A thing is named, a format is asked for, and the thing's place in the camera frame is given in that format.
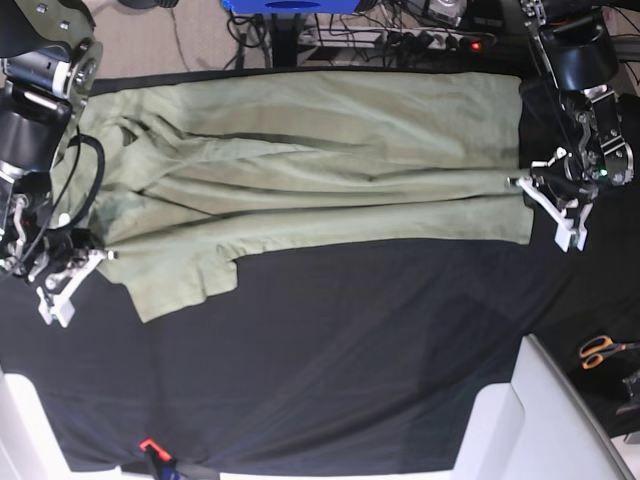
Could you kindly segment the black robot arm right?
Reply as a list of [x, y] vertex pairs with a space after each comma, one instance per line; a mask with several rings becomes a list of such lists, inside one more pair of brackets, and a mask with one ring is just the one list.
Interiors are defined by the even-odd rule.
[[[95, 21], [82, 1], [1, 4], [1, 277], [18, 278], [39, 298], [46, 324], [67, 327], [72, 296], [113, 252], [81, 222], [104, 178], [101, 143], [79, 129], [102, 60]], [[56, 216], [79, 165], [60, 191], [53, 169], [67, 149], [91, 147], [95, 177], [74, 215]]]

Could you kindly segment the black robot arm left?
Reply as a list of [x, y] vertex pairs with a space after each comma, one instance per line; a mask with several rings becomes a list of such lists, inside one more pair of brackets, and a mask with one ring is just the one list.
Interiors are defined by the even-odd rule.
[[634, 154], [622, 133], [612, 81], [619, 71], [613, 39], [600, 1], [522, 1], [535, 86], [543, 102], [534, 107], [555, 127], [557, 147], [548, 159], [531, 162], [510, 185], [555, 222], [563, 251], [582, 250], [586, 221], [598, 196], [630, 183]]

